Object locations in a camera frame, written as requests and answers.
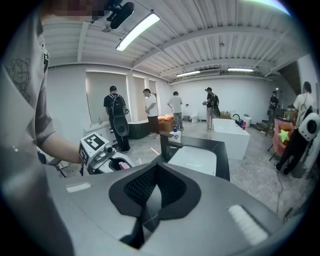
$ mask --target backpack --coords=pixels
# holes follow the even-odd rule
[[[216,94],[212,93],[211,94],[211,101],[210,101],[210,104],[213,106],[213,107],[218,107],[219,106],[219,98]]]
[[[108,96],[112,98],[109,108],[114,117],[125,116],[129,113],[129,110],[126,108],[124,99],[119,94],[109,94]]]

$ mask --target bottle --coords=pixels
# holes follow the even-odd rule
[[[173,126],[173,131],[170,132],[170,134],[173,135],[173,137],[169,138],[170,142],[178,142],[178,143],[181,142],[181,131],[177,130],[177,126],[176,125]]]

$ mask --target green star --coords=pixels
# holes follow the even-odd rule
[[[282,143],[284,143],[285,141],[289,141],[290,139],[289,139],[289,136],[288,136],[288,131],[285,131],[285,130],[280,130],[280,133],[279,133],[279,135],[280,135],[280,138],[281,138],[281,142]]]

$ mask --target black t-shirt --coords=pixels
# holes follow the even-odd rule
[[[207,100],[210,100],[207,104],[206,104],[206,107],[207,108],[211,108],[212,105],[211,105],[211,99],[213,98],[213,95],[211,93],[208,93],[208,96],[206,97]]]
[[[278,98],[272,96],[272,97],[270,98],[270,109],[272,109],[272,110],[276,109],[277,106],[278,106],[278,104],[279,104]]]
[[[113,96],[111,96],[111,94],[107,95],[106,97],[104,97],[103,101],[103,106],[109,109],[109,119],[113,117],[113,113],[111,111],[111,104],[113,103],[115,97],[120,96],[123,99],[124,105],[126,105],[125,99],[121,95],[117,93],[112,93],[112,95]]]

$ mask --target toilet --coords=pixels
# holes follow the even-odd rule
[[[197,123],[199,119],[198,111],[194,110],[190,117],[191,117],[192,123]]]

